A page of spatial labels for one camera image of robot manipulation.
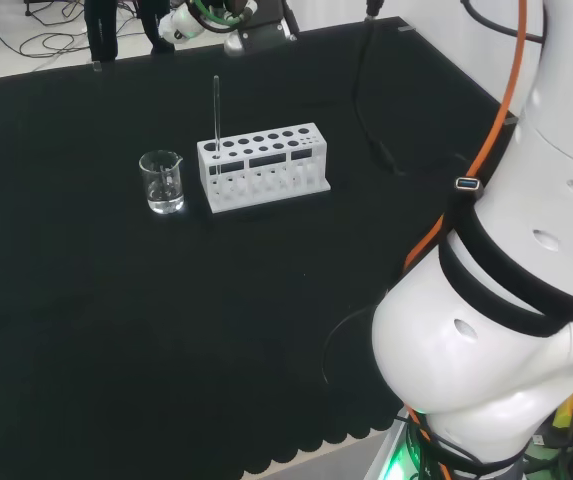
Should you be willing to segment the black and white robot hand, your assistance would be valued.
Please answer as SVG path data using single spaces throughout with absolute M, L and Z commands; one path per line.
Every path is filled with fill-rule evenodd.
M 298 40 L 295 15 L 285 1 L 177 1 L 159 21 L 161 39 L 186 44 L 205 32 L 223 38 L 230 57 L 260 53 Z

